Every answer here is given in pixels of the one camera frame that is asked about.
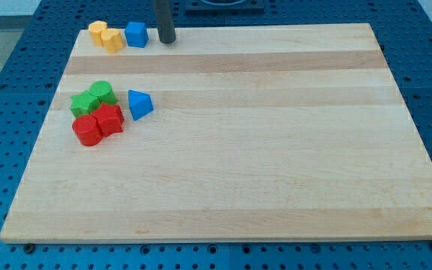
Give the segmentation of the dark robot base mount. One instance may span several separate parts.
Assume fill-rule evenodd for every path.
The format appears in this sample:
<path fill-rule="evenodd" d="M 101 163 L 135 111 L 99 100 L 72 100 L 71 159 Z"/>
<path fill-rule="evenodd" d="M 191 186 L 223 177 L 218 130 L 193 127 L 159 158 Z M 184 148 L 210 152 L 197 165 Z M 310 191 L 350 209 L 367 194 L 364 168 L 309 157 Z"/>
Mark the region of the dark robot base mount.
<path fill-rule="evenodd" d="M 262 12 L 264 0 L 185 0 L 184 13 L 195 15 L 203 13 L 231 13 L 240 11 Z"/>

